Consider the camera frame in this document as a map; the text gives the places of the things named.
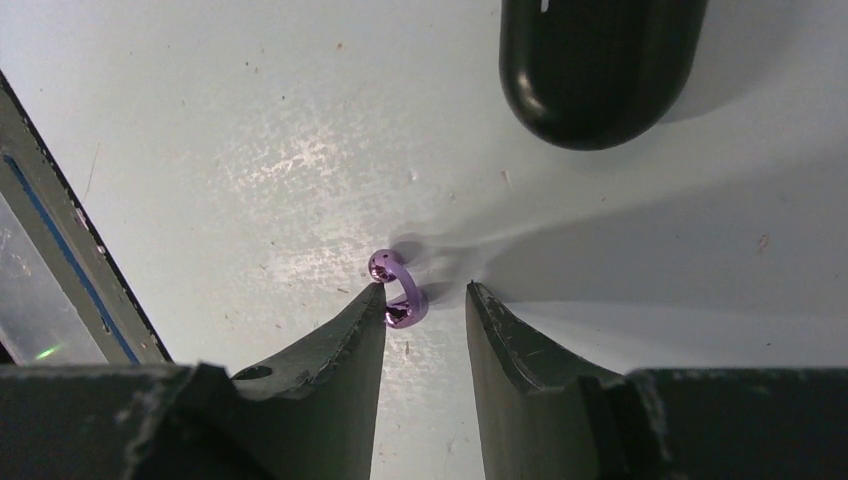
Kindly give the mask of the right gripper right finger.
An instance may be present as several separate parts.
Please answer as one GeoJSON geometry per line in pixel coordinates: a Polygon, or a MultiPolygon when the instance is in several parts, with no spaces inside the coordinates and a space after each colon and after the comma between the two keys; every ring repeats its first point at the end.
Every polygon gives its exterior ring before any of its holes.
{"type": "Polygon", "coordinates": [[[639,369],[562,347],[484,285],[466,330],[489,479],[843,479],[843,368],[639,369]]]}

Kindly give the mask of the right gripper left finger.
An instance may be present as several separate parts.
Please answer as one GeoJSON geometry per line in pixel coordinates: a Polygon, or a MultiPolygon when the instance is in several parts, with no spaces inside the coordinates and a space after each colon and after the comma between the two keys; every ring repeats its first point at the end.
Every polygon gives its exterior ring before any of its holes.
{"type": "Polygon", "coordinates": [[[218,366],[5,366],[5,479],[366,479],[382,285],[235,375],[218,366]]]}

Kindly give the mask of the purple earbud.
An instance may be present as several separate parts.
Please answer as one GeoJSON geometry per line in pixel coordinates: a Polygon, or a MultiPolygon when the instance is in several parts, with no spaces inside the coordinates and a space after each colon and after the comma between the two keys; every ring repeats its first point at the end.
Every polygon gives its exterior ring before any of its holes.
{"type": "Polygon", "coordinates": [[[396,284],[401,293],[386,302],[384,321],[392,329],[405,329],[421,322],[429,311],[424,291],[406,267],[407,261],[395,250],[376,250],[369,258],[370,277],[384,285],[396,284]]]}

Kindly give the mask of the aluminium frame profile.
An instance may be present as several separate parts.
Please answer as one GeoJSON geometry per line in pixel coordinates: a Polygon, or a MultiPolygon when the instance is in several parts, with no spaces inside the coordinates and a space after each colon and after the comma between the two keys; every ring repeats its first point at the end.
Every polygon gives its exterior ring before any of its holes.
{"type": "Polygon", "coordinates": [[[7,79],[1,348],[18,365],[172,360],[7,79]]]}

